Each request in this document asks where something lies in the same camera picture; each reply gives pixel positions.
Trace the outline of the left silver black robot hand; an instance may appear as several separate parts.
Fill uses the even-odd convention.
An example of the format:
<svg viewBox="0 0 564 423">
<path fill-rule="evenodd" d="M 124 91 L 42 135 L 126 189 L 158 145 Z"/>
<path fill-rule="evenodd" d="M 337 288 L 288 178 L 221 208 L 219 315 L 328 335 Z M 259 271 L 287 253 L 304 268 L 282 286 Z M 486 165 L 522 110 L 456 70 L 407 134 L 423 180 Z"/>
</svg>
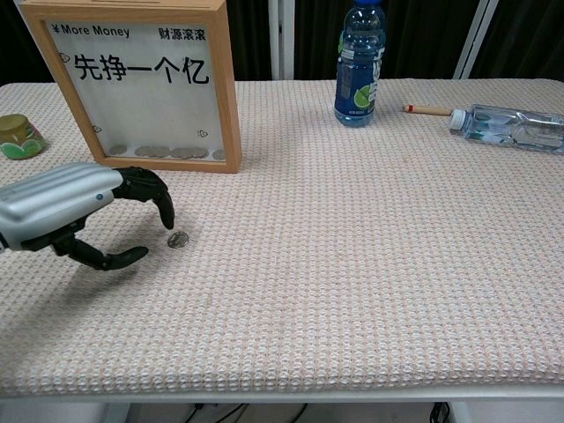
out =
<svg viewBox="0 0 564 423">
<path fill-rule="evenodd" d="M 87 218 L 116 199 L 153 202 L 162 224 L 174 227 L 167 185 L 152 170 L 77 162 L 55 167 L 1 188 L 1 250 L 51 248 L 95 270 L 120 270 L 148 253 L 135 247 L 105 254 L 76 238 Z"/>
</svg>

